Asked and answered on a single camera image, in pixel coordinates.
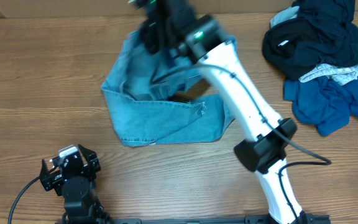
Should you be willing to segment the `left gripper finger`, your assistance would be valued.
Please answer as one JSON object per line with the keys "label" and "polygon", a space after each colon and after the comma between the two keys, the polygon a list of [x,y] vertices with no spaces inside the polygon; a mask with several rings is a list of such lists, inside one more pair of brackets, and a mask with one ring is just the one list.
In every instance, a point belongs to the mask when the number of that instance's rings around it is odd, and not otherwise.
{"label": "left gripper finger", "polygon": [[81,144],[78,145],[78,149],[82,153],[82,155],[85,158],[85,161],[87,162],[87,164],[89,166],[95,168],[97,166],[97,154],[94,151],[85,148]]}
{"label": "left gripper finger", "polygon": [[40,174],[39,174],[40,180],[48,179],[49,178],[49,169],[47,167],[47,163],[44,159],[42,159],[41,164],[42,164],[42,166],[41,166],[41,170],[40,170]]}

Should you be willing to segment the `light blue denim jeans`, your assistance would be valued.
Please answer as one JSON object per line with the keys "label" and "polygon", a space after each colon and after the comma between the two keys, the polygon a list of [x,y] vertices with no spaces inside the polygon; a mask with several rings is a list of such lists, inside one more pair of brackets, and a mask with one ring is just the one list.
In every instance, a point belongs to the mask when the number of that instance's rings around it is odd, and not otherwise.
{"label": "light blue denim jeans", "polygon": [[173,99],[203,79],[190,65],[175,49],[150,54],[139,31],[128,35],[101,85],[123,145],[213,142],[224,134],[234,115],[219,95]]}

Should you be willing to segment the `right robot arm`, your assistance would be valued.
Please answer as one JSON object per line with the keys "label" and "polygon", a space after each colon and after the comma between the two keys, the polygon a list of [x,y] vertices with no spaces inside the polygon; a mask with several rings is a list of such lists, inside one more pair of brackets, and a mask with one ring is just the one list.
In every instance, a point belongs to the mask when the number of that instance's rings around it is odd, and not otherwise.
{"label": "right robot arm", "polygon": [[214,86],[240,124],[244,140],[234,152],[253,172],[268,202],[268,215],[246,223],[307,223],[308,218],[293,193],[286,168],[285,148],[296,125],[284,119],[263,98],[239,61],[236,46],[220,23],[210,15],[200,18],[187,1],[133,1],[144,8],[147,20],[143,41],[155,54],[173,47],[191,60]]}

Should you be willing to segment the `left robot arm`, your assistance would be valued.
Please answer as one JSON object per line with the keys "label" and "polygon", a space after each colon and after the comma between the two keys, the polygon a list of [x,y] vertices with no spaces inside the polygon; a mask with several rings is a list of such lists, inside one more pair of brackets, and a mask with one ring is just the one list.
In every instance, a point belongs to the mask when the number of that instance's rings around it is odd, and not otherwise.
{"label": "left robot arm", "polygon": [[112,223],[96,195],[96,173],[101,170],[97,154],[82,146],[70,145],[51,159],[49,170],[42,161],[40,183],[65,200],[62,223]]}

